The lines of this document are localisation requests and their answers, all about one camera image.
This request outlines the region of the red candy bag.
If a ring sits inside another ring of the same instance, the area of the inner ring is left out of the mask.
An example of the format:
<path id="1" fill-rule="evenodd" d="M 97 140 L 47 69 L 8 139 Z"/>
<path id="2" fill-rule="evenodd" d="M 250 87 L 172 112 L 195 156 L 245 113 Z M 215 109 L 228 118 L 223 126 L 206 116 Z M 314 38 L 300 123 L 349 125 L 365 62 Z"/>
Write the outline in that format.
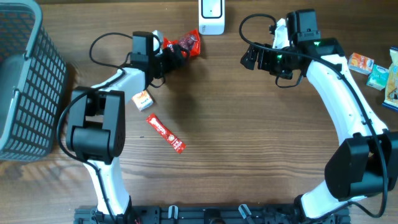
<path id="1" fill-rule="evenodd" d="M 172 46 L 175 44 L 178 44 L 182 48 L 187 49 L 191 57 L 198 56 L 201 53 L 201 39 L 199 31 L 197 29 L 193 29 L 187 32 L 178 40 L 169 40 L 164 37 L 164 49 L 166 49 L 167 47 L 172 48 Z"/>

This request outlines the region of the orange small box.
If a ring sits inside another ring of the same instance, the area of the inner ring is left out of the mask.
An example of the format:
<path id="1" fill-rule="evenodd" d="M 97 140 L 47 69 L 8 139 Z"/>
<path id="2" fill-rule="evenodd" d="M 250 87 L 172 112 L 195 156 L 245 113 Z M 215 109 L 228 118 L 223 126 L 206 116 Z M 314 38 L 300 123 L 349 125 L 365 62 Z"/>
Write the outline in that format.
<path id="1" fill-rule="evenodd" d="M 349 69 L 364 75 L 369 75 L 372 72 L 373 65 L 374 59 L 357 53 L 352 53 L 348 62 Z"/>
<path id="2" fill-rule="evenodd" d="M 147 109 L 148 107 L 152 106 L 154 103 L 151 95 L 147 90 L 135 94 L 132 97 L 132 101 L 134 102 L 139 111 Z"/>

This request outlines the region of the red stick sachet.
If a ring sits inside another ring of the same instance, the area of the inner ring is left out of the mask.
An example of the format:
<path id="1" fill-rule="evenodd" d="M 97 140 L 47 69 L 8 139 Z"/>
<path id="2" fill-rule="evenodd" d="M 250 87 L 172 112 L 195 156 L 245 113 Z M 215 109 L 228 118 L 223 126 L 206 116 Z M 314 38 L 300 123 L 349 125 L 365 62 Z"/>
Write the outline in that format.
<path id="1" fill-rule="evenodd" d="M 184 151 L 186 144 L 164 126 L 154 113 L 149 115 L 146 121 L 173 147 L 176 153 L 181 154 Z"/>

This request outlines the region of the teal small box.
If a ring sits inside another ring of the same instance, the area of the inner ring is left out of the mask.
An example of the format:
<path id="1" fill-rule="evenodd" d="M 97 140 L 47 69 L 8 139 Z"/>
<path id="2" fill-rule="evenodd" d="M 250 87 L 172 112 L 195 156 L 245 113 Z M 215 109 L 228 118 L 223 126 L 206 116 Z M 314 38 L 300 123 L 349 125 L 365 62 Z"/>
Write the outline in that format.
<path id="1" fill-rule="evenodd" d="M 368 75 L 367 86 L 379 91 L 385 89 L 389 77 L 389 70 L 374 64 L 372 72 Z"/>

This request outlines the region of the white cream snack bag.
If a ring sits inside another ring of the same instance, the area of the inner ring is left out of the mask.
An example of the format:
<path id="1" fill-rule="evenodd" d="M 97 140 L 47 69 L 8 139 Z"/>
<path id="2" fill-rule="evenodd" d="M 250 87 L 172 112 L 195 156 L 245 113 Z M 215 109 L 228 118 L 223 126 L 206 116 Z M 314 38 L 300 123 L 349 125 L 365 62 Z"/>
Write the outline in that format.
<path id="1" fill-rule="evenodd" d="M 392 63 L 389 67 L 389 77 L 382 105 L 393 111 L 397 111 L 397 46 L 392 46 L 389 51 Z"/>

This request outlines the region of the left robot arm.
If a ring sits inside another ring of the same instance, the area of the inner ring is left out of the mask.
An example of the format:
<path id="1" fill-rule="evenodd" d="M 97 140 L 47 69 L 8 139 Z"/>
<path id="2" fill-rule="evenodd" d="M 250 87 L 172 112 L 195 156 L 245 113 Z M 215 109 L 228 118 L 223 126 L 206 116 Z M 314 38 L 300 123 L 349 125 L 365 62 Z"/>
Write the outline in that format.
<path id="1" fill-rule="evenodd" d="M 191 56 L 190 48 L 178 42 L 165 46 L 156 30 L 135 31 L 129 38 L 132 49 L 116 73 L 103 83 L 76 87 L 60 115 L 57 131 L 67 125 L 66 143 L 60 148 L 87 168 L 98 199 L 95 207 L 75 210 L 75 223 L 139 222 L 119 160 L 126 138 L 125 105 Z"/>

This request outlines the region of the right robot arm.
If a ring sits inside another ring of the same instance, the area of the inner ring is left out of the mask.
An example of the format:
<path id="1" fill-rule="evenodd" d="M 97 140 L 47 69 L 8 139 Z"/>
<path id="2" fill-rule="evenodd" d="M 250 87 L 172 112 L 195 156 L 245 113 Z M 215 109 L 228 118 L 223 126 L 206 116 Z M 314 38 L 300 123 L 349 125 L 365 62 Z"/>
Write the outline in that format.
<path id="1" fill-rule="evenodd" d="M 273 20 L 272 44 L 249 41 L 241 58 L 276 79 L 290 80 L 294 71 L 320 95 L 335 126 L 339 146 L 324 170 L 323 181 L 291 204 L 266 205 L 267 223 L 349 223 L 350 206 L 381 197 L 374 218 L 383 216 L 388 193 L 397 182 L 397 133 L 371 109 L 349 68 L 340 43 L 321 37 L 313 9 L 290 12 Z"/>

